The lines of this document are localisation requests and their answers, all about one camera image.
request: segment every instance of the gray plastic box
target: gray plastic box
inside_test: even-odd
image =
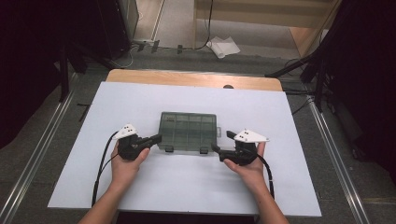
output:
[[[213,114],[162,112],[158,144],[167,152],[174,150],[199,151],[206,154],[211,143],[217,143],[217,121]]]

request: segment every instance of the gray carpet floor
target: gray carpet floor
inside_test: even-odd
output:
[[[219,72],[254,77],[275,72],[287,62],[279,58],[242,55],[230,55],[219,60],[206,50],[185,50],[177,54],[174,49],[158,49],[157,52],[151,53],[150,47],[140,52],[134,49],[132,56],[134,62],[128,69]],[[128,64],[130,60],[130,56],[126,54],[124,58],[117,60],[117,63]],[[82,125],[80,119],[85,107],[78,104],[90,104],[100,82],[106,80],[108,74],[102,65],[89,60],[87,63],[89,69],[85,75],[79,75],[74,98],[12,223],[77,223],[86,213],[85,210],[48,209],[47,204]],[[282,77],[282,86],[301,89],[302,84],[297,76],[299,72],[296,70],[291,75]],[[60,90],[56,89],[29,119],[18,137],[0,149],[1,204],[5,204],[10,190],[33,153],[58,104],[59,96]],[[289,96],[288,100],[290,110],[294,111],[306,101],[306,97]],[[396,188],[391,183],[388,173],[373,162],[356,161],[337,117],[326,106],[323,108],[329,128],[370,220],[372,223],[396,223]],[[290,223],[355,223],[309,106],[301,109],[293,117],[323,217],[288,217],[288,220]]]

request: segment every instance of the white table surface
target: white table surface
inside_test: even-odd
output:
[[[216,114],[221,138],[226,131],[250,129],[270,138],[264,158],[275,185],[276,202],[286,216],[321,216],[286,94],[201,87],[103,82],[92,102],[49,201],[54,208],[91,208],[92,189],[106,142],[126,123],[139,136],[159,129],[163,111]],[[115,145],[113,141],[106,161]],[[103,172],[99,197],[111,180]],[[165,153],[151,148],[139,174],[120,203],[121,210],[173,213],[256,215],[253,197],[239,176],[216,153]]]

